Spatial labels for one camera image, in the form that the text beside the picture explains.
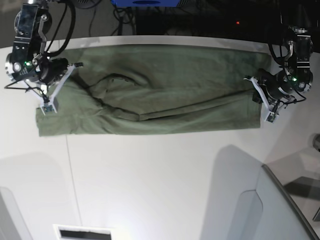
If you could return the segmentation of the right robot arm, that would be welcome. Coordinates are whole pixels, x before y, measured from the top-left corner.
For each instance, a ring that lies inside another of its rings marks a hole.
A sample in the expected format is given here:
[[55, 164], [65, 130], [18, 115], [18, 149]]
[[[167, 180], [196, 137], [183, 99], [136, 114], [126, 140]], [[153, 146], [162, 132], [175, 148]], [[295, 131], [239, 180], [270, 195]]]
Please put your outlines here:
[[70, 0], [58, 0], [57, 3], [70, 10], [71, 22], [63, 45], [54, 52], [47, 46], [47, 33], [53, 21], [47, 0], [30, 0], [16, 15], [16, 36], [5, 64], [6, 74], [12, 82], [30, 80], [49, 85], [67, 70], [68, 60], [58, 56], [66, 49], [73, 34], [76, 9]]

